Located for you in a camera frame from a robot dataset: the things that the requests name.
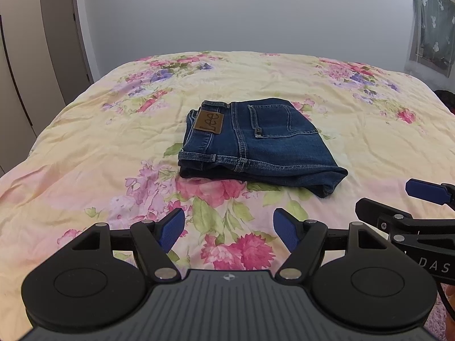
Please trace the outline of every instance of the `logo emblem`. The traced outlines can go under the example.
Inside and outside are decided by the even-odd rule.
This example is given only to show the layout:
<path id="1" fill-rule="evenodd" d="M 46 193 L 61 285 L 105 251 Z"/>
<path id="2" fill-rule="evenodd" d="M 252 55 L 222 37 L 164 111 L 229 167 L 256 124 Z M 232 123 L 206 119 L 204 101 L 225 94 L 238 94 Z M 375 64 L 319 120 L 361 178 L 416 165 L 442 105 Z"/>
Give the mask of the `logo emblem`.
<path id="1" fill-rule="evenodd" d="M 229 273 L 229 274 L 225 274 L 225 275 L 223 276 L 223 278 L 224 278 L 226 281 L 232 281 L 232 280 L 234 280 L 236 277 L 235 277 L 235 275 L 233 275 L 232 273 Z"/>

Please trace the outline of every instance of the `yellow comforter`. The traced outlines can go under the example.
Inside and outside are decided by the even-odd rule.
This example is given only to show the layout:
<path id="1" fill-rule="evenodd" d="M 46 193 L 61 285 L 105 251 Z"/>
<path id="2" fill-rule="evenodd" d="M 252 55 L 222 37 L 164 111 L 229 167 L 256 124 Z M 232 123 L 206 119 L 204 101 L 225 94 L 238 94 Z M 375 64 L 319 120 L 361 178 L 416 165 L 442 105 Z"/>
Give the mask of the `yellow comforter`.
<path id="1" fill-rule="evenodd" d="M 190 109 L 266 97 L 291 101 L 349 171 L 332 196 L 178 177 Z M 421 81 L 367 64 L 204 52 L 122 65 L 64 108 L 29 158 L 0 179 L 0 339 L 30 328 L 20 297 L 27 273 L 96 222 L 127 228 L 182 207 L 185 231 L 169 254 L 182 271 L 275 271 L 288 255 L 272 226 L 277 207 L 332 228 L 356 219 L 362 197 L 415 218 L 455 218 L 404 191 L 409 178 L 455 182 L 454 125 Z M 128 252 L 115 256 L 132 261 Z"/>

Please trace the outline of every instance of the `white wall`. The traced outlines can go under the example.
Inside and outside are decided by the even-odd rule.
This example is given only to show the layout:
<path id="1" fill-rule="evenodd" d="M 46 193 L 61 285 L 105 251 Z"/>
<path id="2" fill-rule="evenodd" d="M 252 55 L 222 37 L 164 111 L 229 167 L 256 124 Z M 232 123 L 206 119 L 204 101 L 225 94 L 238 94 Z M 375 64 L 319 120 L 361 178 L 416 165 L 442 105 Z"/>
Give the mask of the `white wall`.
<path id="1" fill-rule="evenodd" d="M 302 53 L 404 71 L 413 27 L 412 0 L 85 0 L 85 8 L 100 75 L 148 55 L 203 50 Z"/>
<path id="2" fill-rule="evenodd" d="M 77 0 L 77 9 L 79 14 L 80 30 L 82 31 L 82 39 L 86 49 L 88 65 L 94 81 L 101 78 L 100 71 L 98 69 L 98 63 L 96 62 L 95 50 L 93 49 L 92 37 L 90 35 L 90 29 L 87 19 L 87 10 L 85 0 Z"/>

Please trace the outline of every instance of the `jeans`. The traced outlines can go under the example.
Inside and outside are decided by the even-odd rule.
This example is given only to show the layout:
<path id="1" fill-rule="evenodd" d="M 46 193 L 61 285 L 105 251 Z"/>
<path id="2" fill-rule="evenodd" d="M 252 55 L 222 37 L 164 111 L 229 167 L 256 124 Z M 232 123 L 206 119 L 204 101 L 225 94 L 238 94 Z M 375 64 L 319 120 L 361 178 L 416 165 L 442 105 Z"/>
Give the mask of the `jeans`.
<path id="1" fill-rule="evenodd" d="M 224 115 L 221 133 L 195 130 L 198 111 L 189 112 L 178 154 L 183 178 L 306 187 L 322 198 L 348 174 L 337 166 L 315 126 L 286 100 L 204 101 L 201 109 Z"/>

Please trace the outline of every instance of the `curtain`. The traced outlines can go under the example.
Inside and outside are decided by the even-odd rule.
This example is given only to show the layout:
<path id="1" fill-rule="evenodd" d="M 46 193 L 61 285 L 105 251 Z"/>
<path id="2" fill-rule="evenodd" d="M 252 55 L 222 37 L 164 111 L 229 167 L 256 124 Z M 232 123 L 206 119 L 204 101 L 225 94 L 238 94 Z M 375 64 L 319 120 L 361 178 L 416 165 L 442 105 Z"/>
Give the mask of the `curtain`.
<path id="1" fill-rule="evenodd" d="M 415 60 L 449 77 L 455 59 L 455 3 L 414 0 Z"/>

